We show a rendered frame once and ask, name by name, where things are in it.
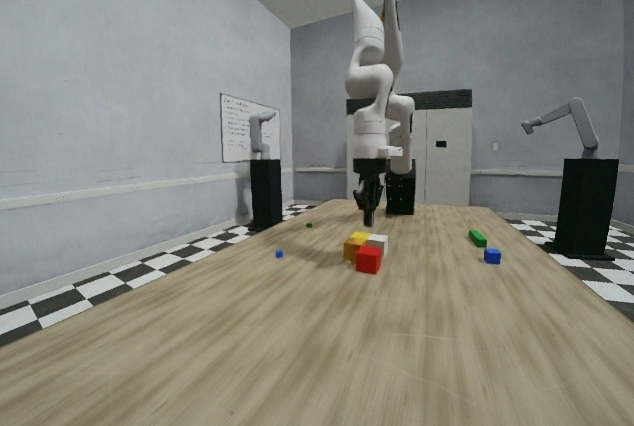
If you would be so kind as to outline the blue cube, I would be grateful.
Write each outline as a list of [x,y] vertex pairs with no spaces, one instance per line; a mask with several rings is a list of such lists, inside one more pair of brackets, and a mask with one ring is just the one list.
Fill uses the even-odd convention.
[[487,264],[500,264],[501,253],[497,249],[485,249],[483,259]]

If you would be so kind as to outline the green rectangular block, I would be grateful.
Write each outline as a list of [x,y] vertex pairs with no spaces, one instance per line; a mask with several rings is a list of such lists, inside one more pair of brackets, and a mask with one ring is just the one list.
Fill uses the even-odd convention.
[[478,248],[486,248],[487,239],[481,235],[477,230],[469,230],[469,238],[474,242]]

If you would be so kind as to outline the red square block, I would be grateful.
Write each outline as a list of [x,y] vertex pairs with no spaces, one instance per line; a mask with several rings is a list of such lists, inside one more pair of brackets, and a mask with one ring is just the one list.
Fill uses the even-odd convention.
[[381,267],[382,248],[362,246],[356,252],[356,271],[376,275]]

